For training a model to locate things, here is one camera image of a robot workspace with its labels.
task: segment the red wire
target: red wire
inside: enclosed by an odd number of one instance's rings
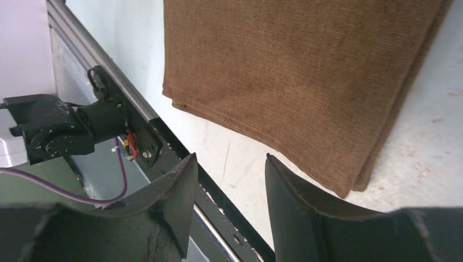
[[[134,160],[136,158],[136,156],[138,155],[138,150],[133,145],[132,135],[135,137],[135,139],[136,139],[136,141],[138,143],[138,138],[136,137],[136,135],[134,133],[132,133],[132,132],[129,132],[129,134],[128,134],[129,144],[130,144],[130,147],[132,148],[132,152],[133,152],[133,155],[132,155],[132,158],[130,159],[130,161]]]

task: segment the white wall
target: white wall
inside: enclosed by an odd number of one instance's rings
[[[45,0],[0,0],[0,101],[56,93]]]

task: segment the cable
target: cable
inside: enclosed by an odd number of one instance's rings
[[[117,158],[119,159],[119,166],[121,168],[121,172],[122,172],[122,179],[123,179],[123,189],[122,189],[122,192],[121,194],[119,194],[118,196],[116,196],[115,198],[113,199],[108,199],[108,200],[98,200],[98,199],[90,199],[90,198],[84,198],[82,196],[79,196],[79,195],[76,195],[74,193],[71,193],[69,191],[66,191],[60,187],[57,187],[55,186],[54,184],[46,181],[46,180],[43,180],[42,178],[39,178],[39,177],[36,177],[30,173],[27,173],[27,172],[24,172],[24,171],[21,171],[21,170],[17,170],[17,169],[14,169],[14,168],[0,168],[0,173],[5,173],[5,174],[9,174],[9,175],[14,175],[14,176],[19,176],[19,177],[22,177],[24,179],[27,179],[29,181],[32,181],[46,189],[49,189],[50,191],[53,191],[59,195],[62,195],[63,197],[66,197],[66,198],[69,198],[69,199],[72,199],[74,201],[77,201],[77,202],[81,202],[81,203],[85,203],[85,204],[92,204],[92,205],[109,205],[109,204],[112,204],[116,201],[119,201],[121,200],[124,195],[126,194],[127,192],[127,174],[126,174],[126,170],[124,168],[124,163],[122,162],[122,156],[121,156],[121,151],[119,149],[119,143],[117,142],[117,139],[114,138],[114,144],[115,146],[117,147],[116,149],[116,152],[117,152]]]
[[[135,138],[137,147],[138,147],[138,138],[133,132],[129,132],[127,136],[128,136],[130,147],[132,148],[132,158],[129,160],[133,161],[138,155],[138,148],[135,148],[132,137]]]

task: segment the screw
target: screw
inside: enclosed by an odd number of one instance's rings
[[[151,158],[151,152],[149,150],[143,151],[141,154],[144,158]]]

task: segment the brown fabric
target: brown fabric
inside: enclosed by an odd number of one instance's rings
[[[441,7],[439,8],[434,18],[434,21],[431,27],[429,28],[429,32],[426,35],[426,38],[424,39],[420,50],[418,51],[415,61],[412,64],[409,70],[409,73],[407,74],[407,77],[405,78],[405,81],[403,82],[402,89],[400,89],[399,95],[397,96],[396,101],[389,114],[389,117],[386,120],[386,124],[384,125],[384,128],[381,131],[379,139],[376,142],[372,152],[368,156],[362,168],[362,171],[360,172],[360,175],[357,178],[352,190],[364,191],[366,187],[368,186],[368,183],[370,182],[371,173],[373,172],[373,168],[375,167],[376,158],[378,157],[379,152],[383,148],[383,145],[386,142],[386,139],[388,138],[388,135],[390,131],[392,130],[392,127],[394,126],[395,120],[397,119],[399,115],[400,108],[405,102],[405,98],[407,97],[408,91],[413,86],[415,77],[418,75],[419,70],[421,69],[421,66],[424,62],[424,58],[426,57],[426,54],[428,53],[429,48],[431,48],[432,42],[438,32],[439,26],[444,20],[447,10],[450,7],[451,3],[452,3],[451,0],[442,1]]]
[[[443,1],[164,0],[163,94],[345,197]]]

